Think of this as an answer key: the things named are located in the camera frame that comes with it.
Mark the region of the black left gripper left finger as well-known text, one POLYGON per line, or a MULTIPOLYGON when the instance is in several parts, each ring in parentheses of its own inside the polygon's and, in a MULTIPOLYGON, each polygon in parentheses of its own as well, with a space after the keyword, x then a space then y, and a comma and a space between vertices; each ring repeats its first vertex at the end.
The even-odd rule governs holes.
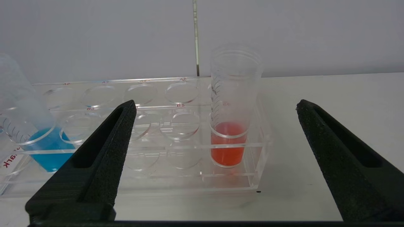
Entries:
POLYGON ((117 106, 71 158, 28 200, 31 225, 113 222, 117 189, 137 115, 135 102, 117 106))

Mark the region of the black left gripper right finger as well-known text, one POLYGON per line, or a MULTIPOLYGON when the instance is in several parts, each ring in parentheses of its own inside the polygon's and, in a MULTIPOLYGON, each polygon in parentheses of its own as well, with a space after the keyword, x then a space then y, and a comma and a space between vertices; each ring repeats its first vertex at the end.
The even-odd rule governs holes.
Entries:
POLYGON ((296 111, 343 221, 402 222, 403 172, 319 105, 301 100, 296 111))

